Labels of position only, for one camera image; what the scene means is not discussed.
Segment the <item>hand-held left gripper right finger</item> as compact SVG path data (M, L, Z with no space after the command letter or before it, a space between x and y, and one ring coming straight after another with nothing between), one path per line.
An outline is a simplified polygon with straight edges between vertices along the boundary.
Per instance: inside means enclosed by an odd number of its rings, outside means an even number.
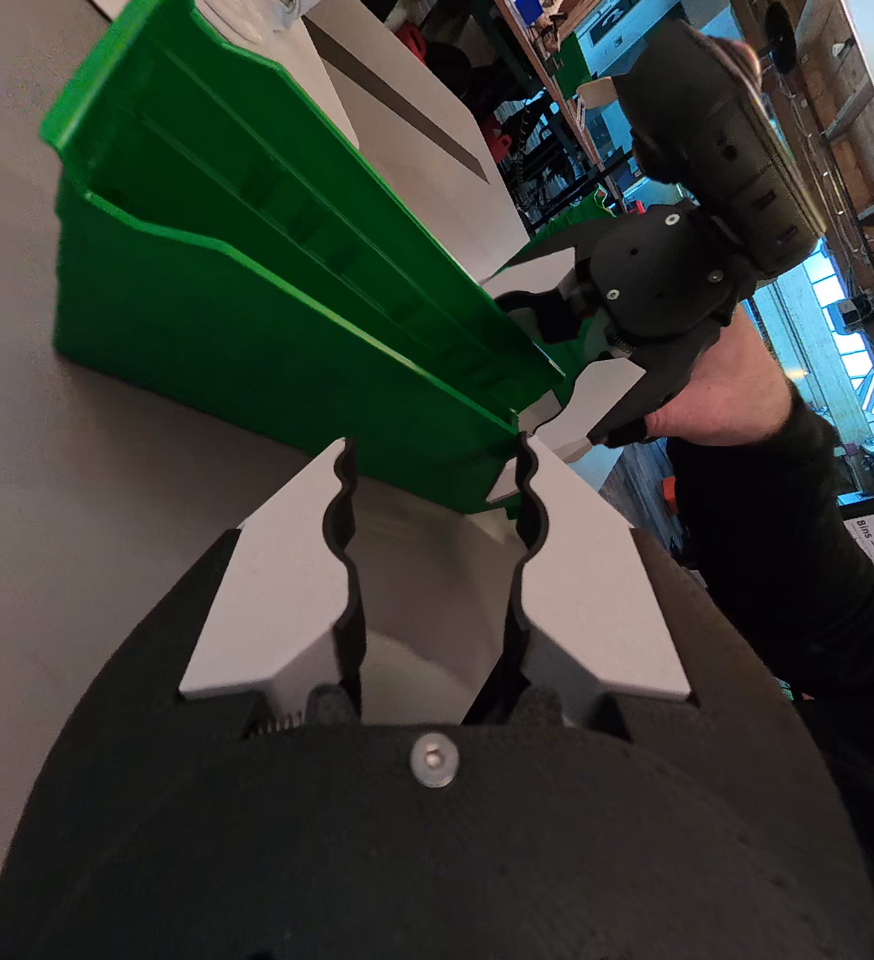
M607 694L684 704L691 686L635 529L543 442L518 438L518 563L509 653L532 686L554 690L585 727Z

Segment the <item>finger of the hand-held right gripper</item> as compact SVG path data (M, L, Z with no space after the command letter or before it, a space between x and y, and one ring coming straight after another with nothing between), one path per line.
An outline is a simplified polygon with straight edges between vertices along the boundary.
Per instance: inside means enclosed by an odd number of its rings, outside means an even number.
M528 339L575 341L603 305L591 260L610 229L610 217L565 225L527 246L482 288Z
M612 431L642 417L639 385L645 377L645 369L629 359L594 361L576 377L568 400L549 390L519 414L519 429L564 463L575 463Z

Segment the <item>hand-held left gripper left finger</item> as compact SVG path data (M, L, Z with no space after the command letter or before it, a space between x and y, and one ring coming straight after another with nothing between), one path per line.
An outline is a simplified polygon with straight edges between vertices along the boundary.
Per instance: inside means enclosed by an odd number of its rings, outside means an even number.
M179 684L186 700L258 693L279 724L299 724L311 691L332 686L361 716L356 485L356 442L338 438L243 521Z

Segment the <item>person's right forearm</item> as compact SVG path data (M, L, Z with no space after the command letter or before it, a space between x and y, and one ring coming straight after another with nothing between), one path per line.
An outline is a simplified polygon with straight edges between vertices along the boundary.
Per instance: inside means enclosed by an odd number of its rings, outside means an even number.
M874 703L874 563L840 516L835 434L790 394L761 442L668 442L679 509L714 603L778 678Z

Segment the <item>person's right hand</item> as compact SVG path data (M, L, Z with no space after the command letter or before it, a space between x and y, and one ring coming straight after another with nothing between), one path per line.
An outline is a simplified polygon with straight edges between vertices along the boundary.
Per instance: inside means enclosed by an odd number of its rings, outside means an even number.
M775 436L794 407L792 384L742 305L685 388L646 416L649 439L743 447Z

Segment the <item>dark storage rack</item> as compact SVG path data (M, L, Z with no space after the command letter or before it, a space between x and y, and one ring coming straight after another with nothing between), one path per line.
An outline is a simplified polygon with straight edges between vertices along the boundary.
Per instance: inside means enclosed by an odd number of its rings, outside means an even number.
M531 234L598 188L624 212L621 172L632 155L587 124L579 96L593 72L569 27L579 2L370 1L393 33L407 21L427 42L426 64L480 125L493 114L512 136L496 165Z

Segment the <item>grey tape strip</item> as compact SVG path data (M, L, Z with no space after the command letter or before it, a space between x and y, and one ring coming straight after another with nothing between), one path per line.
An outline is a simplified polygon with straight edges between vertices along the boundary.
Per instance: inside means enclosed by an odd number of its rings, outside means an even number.
M310 16L306 15L303 21L307 25L317 52L326 63L336 68L349 80L357 84L361 90L370 94L377 102L428 138L446 154L453 157L456 162L478 176L479 179L485 183L488 182L481 162L476 156L425 116L383 78L376 75L371 68L364 65L358 57L351 54L317 25Z

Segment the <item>wooden shelving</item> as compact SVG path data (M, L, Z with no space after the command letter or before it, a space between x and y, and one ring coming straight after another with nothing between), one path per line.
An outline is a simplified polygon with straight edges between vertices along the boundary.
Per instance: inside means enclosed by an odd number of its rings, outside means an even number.
M794 68L765 88L850 293L874 297L874 2L780 2Z

